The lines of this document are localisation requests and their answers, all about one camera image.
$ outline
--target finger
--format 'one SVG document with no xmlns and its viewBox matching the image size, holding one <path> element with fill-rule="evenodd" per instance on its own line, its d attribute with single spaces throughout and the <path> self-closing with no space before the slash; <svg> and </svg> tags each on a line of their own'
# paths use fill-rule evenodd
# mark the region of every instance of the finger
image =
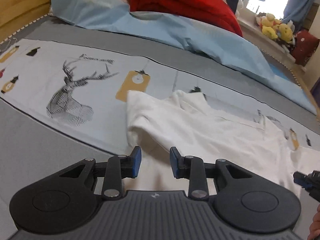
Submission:
<svg viewBox="0 0 320 240">
<path fill-rule="evenodd" d="M 310 235 L 308 236 L 307 240 L 314 240 L 317 236 L 320 235 L 320 229 L 313 231 L 312 233 L 310 233 Z"/>
<path fill-rule="evenodd" d="M 313 222 L 309 227 L 310 233 L 320 229 L 320 222 Z"/>
<path fill-rule="evenodd" d="M 313 216 L 313 222 L 317 222 L 317 221 L 320 221 L 320 212 L 316 213 L 314 216 Z"/>
</svg>

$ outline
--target ribbed gray plastic surface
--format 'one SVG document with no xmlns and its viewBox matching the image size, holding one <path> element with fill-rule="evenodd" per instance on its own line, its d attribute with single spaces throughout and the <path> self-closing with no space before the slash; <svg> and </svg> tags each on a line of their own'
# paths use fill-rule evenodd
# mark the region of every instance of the ribbed gray plastic surface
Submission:
<svg viewBox="0 0 320 240">
<path fill-rule="evenodd" d="M 74 231 L 42 236 L 21 230 L 11 239 L 300 240 L 289 230 L 268 236 L 239 232 L 215 217 L 208 203 L 190 200 L 183 191 L 129 191 L 121 200 L 105 202 L 91 221 Z"/>
</svg>

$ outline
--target blue curtain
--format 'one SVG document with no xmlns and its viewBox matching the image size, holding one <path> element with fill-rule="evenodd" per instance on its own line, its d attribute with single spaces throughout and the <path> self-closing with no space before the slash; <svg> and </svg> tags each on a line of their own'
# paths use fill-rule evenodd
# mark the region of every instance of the blue curtain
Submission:
<svg viewBox="0 0 320 240">
<path fill-rule="evenodd" d="M 288 0 L 287 6 L 284 9 L 284 23 L 293 21 L 296 31 L 298 31 L 306 16 L 308 15 L 310 8 L 314 0 Z"/>
</svg>

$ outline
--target wooden headboard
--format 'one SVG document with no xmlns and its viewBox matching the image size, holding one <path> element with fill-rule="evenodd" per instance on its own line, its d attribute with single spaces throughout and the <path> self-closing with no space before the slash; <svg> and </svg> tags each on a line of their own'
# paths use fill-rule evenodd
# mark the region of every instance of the wooden headboard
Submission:
<svg viewBox="0 0 320 240">
<path fill-rule="evenodd" d="M 50 0 L 0 0 L 0 42 L 29 22 L 47 14 Z"/>
</svg>

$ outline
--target wooden bed frame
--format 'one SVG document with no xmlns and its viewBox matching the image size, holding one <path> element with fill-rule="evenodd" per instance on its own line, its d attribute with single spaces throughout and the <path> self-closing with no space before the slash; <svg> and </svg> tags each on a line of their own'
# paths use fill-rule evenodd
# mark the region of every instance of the wooden bed frame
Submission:
<svg viewBox="0 0 320 240">
<path fill-rule="evenodd" d="M 0 42 L 24 25 L 47 14 L 50 8 L 50 0 L 0 1 Z M 316 107 L 317 117 L 320 120 L 320 108 L 303 82 L 298 70 L 293 68 L 292 71 L 306 95 L 311 100 L 311 103 Z"/>
</svg>

